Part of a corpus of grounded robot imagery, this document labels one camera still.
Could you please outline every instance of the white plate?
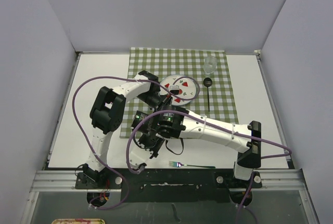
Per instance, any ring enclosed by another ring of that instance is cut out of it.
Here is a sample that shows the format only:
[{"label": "white plate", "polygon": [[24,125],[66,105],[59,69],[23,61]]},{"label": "white plate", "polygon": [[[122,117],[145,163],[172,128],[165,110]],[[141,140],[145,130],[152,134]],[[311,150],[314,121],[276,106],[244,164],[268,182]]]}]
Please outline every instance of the white plate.
[{"label": "white plate", "polygon": [[[179,77],[182,77],[184,75],[171,75],[166,77],[165,79],[163,79],[161,81],[161,85],[163,85],[164,87],[169,87],[170,85],[173,85],[173,83],[175,82],[175,80]],[[197,87],[195,85],[195,83],[190,80],[189,78],[182,78],[181,80],[178,80],[176,82],[175,85],[179,86],[180,89],[180,93],[179,93],[179,97],[181,98],[192,98],[195,96],[195,94],[197,93]],[[163,89],[161,89],[160,91],[160,95],[165,95],[167,94],[167,92]],[[190,103],[192,100],[179,100],[175,97],[172,97],[172,105],[173,106],[184,106],[188,103]]]}]

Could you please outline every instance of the glass panel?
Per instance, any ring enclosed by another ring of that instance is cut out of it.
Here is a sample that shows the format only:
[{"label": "glass panel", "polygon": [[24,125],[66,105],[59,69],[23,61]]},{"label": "glass panel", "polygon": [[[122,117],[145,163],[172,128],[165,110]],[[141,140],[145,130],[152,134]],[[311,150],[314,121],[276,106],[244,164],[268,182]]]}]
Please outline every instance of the glass panel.
[{"label": "glass panel", "polygon": [[[112,193],[111,205],[120,193]],[[49,223],[60,218],[100,218],[106,223],[235,223],[233,203],[211,201],[192,203],[125,203],[114,210],[88,210],[86,192],[41,192],[31,223]],[[254,191],[249,208],[258,223],[308,223],[298,191]],[[241,211],[239,224],[255,223],[246,210]]]}]

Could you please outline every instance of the cable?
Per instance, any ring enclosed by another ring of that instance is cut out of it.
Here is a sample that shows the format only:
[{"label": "cable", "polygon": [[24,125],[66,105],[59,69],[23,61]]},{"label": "cable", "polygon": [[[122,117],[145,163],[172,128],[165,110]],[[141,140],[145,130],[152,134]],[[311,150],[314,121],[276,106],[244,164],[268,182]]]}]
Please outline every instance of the cable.
[{"label": "cable", "polygon": [[200,90],[199,83],[198,83],[194,78],[189,77],[189,76],[181,76],[181,77],[177,78],[177,79],[173,82],[173,85],[174,85],[177,81],[181,80],[182,78],[189,78],[189,79],[192,80],[193,82],[196,82],[195,84],[198,86],[198,89]]},{"label": "cable", "polygon": [[168,147],[168,142],[169,142],[169,140],[166,140],[166,141],[165,141],[165,147],[166,147],[166,149],[169,150],[171,153],[173,153],[173,154],[175,154],[175,155],[181,155],[181,154],[183,154],[183,152],[184,152],[184,139],[180,137],[180,140],[181,140],[181,144],[182,144],[182,151],[181,151],[181,153],[177,154],[177,153],[175,153],[174,151],[172,151],[172,150]]},{"label": "cable", "polygon": [[248,195],[249,195],[249,193],[251,191],[252,183],[253,183],[253,178],[254,178],[254,173],[252,172],[251,177],[250,177],[250,184],[248,186],[248,189],[246,190],[245,195],[244,195],[243,199],[241,200],[241,202],[240,202],[240,204],[238,205],[238,208],[237,208],[236,221],[235,221],[236,224],[238,222],[239,212],[243,208],[244,201],[248,197]]},{"label": "cable", "polygon": [[154,148],[154,147],[156,146],[156,144],[157,144],[157,142],[155,142],[154,145],[151,146],[151,147],[144,147],[144,148],[142,148],[142,147],[139,145],[139,143],[136,141],[135,136],[133,137],[133,141],[134,141],[134,143],[135,143],[140,149],[143,149],[143,150],[146,150],[146,149],[152,149],[152,148]]},{"label": "cable", "polygon": [[[173,114],[178,114],[178,115],[181,115],[181,116],[185,116],[185,117],[188,117],[190,119],[193,119],[199,123],[204,123],[204,120],[202,119],[199,119],[199,118],[196,118],[194,116],[191,116],[187,113],[184,113],[184,112],[180,112],[180,111],[173,111],[173,110],[164,110],[164,111],[157,111],[157,112],[154,112],[148,116],[146,116],[141,122],[138,123],[138,125],[134,128],[134,130],[132,131],[130,137],[129,137],[129,140],[127,142],[127,146],[126,146],[126,164],[127,164],[127,167],[128,169],[130,170],[130,172],[134,173],[134,174],[139,174],[140,172],[139,171],[135,171],[131,168],[131,165],[130,165],[130,146],[131,146],[131,142],[132,142],[132,139],[135,135],[135,133],[138,131],[138,129],[149,119],[151,119],[152,117],[154,116],[157,116],[157,115],[160,115],[160,114],[165,114],[165,113],[173,113]],[[206,122],[206,125],[208,126],[211,126],[211,127],[214,127],[216,129],[219,129],[219,130],[222,130],[224,132],[227,132],[229,134],[232,133],[231,130],[228,130],[226,128],[223,128],[219,125],[216,125],[216,124],[212,124],[212,123],[209,123],[209,122]],[[289,156],[292,154],[292,151],[282,145],[282,144],[278,144],[278,143],[275,143],[275,142],[272,142],[272,141],[269,141],[269,140],[266,140],[266,139],[263,139],[263,138],[259,138],[259,137],[252,137],[252,136],[248,136],[248,135],[245,135],[245,134],[241,134],[241,133],[234,133],[235,136],[239,136],[239,137],[244,137],[244,138],[249,138],[249,139],[253,139],[253,140],[256,140],[256,141],[259,141],[259,142],[265,142],[265,143],[268,143],[268,144],[271,144],[271,145],[274,145],[274,146],[277,146],[279,148],[282,148],[282,149],[285,149],[288,151],[288,153],[284,153],[284,154],[278,154],[278,155],[268,155],[268,156],[264,156],[262,157],[261,159],[266,159],[266,158],[272,158],[272,157],[281,157],[281,156]]]},{"label": "cable", "polygon": [[[106,163],[104,163],[99,157],[98,155],[96,155],[96,152],[93,148],[93,146],[91,145],[90,141],[89,141],[89,138],[88,138],[88,135],[86,134],[86,132],[84,131],[79,119],[78,119],[78,116],[76,114],[76,110],[75,110],[75,99],[76,99],[76,96],[78,94],[78,92],[80,91],[80,89],[87,83],[93,81],[93,80],[99,80],[99,79],[102,79],[102,78],[111,78],[111,79],[114,79],[114,80],[121,80],[121,81],[127,81],[127,82],[149,82],[149,83],[153,83],[153,84],[156,84],[158,86],[160,86],[163,90],[167,91],[170,95],[180,99],[180,100],[193,100],[195,99],[199,93],[200,93],[200,86],[198,84],[198,82],[191,78],[193,80],[193,82],[198,86],[198,91],[197,93],[194,95],[193,98],[189,98],[189,99],[183,99],[181,97],[178,97],[177,95],[174,95],[173,93],[169,92],[168,89],[166,89],[164,86],[160,85],[160,83],[156,82],[156,81],[151,81],[151,80],[131,80],[131,79],[127,79],[127,78],[120,78],[120,77],[113,77],[113,76],[99,76],[99,77],[92,77],[90,78],[89,80],[83,82],[77,89],[76,91],[74,92],[74,95],[73,95],[73,99],[72,99],[72,111],[73,111],[73,115],[74,115],[74,119],[79,127],[79,129],[81,130],[90,150],[92,151],[94,157],[96,158],[97,161],[99,161],[104,167],[108,168],[110,171],[112,171],[113,173],[115,173],[116,175],[118,175],[120,178],[123,179],[123,181],[125,182],[126,186],[127,186],[127,193],[125,195],[125,197],[119,202],[119,203],[116,203],[110,207],[99,207],[96,209],[100,209],[100,210],[107,210],[107,209],[112,209],[112,208],[115,208],[115,207],[118,207],[119,205],[121,205],[124,201],[126,201],[127,197],[129,196],[130,194],[130,186],[129,186],[129,183],[128,181],[126,180],[126,178],[121,175],[118,171],[114,170],[113,168],[109,167]],[[144,169],[144,167],[141,167],[139,170],[135,171],[136,174],[139,174],[142,170]]]},{"label": "cable", "polygon": [[100,192],[100,195],[99,195],[99,198],[100,198],[100,199],[101,199],[101,196],[102,196],[102,195],[104,195],[104,197],[105,197],[105,193],[109,190],[109,187],[110,187],[110,180],[107,179],[104,191],[102,190],[102,191]]},{"label": "cable", "polygon": [[259,223],[259,222],[258,222],[258,218],[257,218],[256,215],[254,214],[254,212],[253,212],[251,209],[249,209],[248,207],[245,207],[244,209],[247,210],[247,211],[253,216],[254,221],[255,221],[255,224],[258,224],[258,223]]},{"label": "cable", "polygon": [[76,167],[76,169],[74,170],[74,174],[75,174],[76,176],[78,176],[77,173],[76,173],[76,171],[78,170],[78,168],[82,167],[84,164],[81,164],[81,165],[79,165],[78,167]]}]

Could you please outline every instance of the gray wall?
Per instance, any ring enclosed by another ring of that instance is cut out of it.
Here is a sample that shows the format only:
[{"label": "gray wall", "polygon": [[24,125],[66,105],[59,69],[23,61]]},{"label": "gray wall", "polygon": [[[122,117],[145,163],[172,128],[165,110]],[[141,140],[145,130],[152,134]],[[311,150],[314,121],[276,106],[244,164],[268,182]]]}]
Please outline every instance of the gray wall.
[{"label": "gray wall", "polygon": [[132,46],[253,52],[285,0],[49,0],[77,51]]},{"label": "gray wall", "polygon": [[321,223],[332,223],[333,0],[287,0],[263,48],[293,158]]},{"label": "gray wall", "polygon": [[0,8],[0,222],[19,223],[75,53],[47,0],[0,0]]}]

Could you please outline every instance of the black mounting plate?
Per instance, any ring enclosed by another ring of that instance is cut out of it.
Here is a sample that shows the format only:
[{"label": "black mounting plate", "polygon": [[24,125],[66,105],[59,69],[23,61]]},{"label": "black mounting plate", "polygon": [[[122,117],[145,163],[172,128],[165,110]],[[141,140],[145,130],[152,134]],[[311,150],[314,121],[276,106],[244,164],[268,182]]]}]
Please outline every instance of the black mounting plate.
[{"label": "black mounting plate", "polygon": [[[249,181],[234,178],[232,169],[145,169],[139,175],[132,174],[128,169],[116,169],[129,182],[130,195],[126,202],[196,202],[216,201],[230,202],[229,189],[247,188]],[[223,183],[217,182],[217,177],[223,177]],[[124,198],[127,187],[124,182],[116,184],[117,175],[105,171],[105,177],[110,181],[109,189],[122,189]],[[261,183],[253,182],[253,188],[261,188]],[[103,189],[78,173],[76,189]]]}]

